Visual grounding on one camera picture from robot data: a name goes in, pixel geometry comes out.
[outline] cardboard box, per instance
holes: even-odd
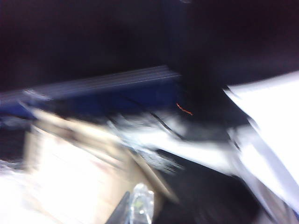
[[[25,156],[28,198],[38,210],[63,224],[104,224],[140,182],[154,191],[154,216],[164,197],[176,200],[142,157],[104,127],[40,110],[35,115]]]

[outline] black surface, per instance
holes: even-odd
[[[127,224],[129,209],[130,192],[126,192],[115,210],[112,212],[106,224]]]
[[[297,70],[298,15],[291,0],[2,1],[0,91],[166,63],[216,92]]]
[[[184,167],[161,173],[180,200],[167,203],[155,224],[249,224],[260,207],[244,183],[202,165],[159,150]]]
[[[19,161],[23,158],[25,130],[0,129],[0,160]]]

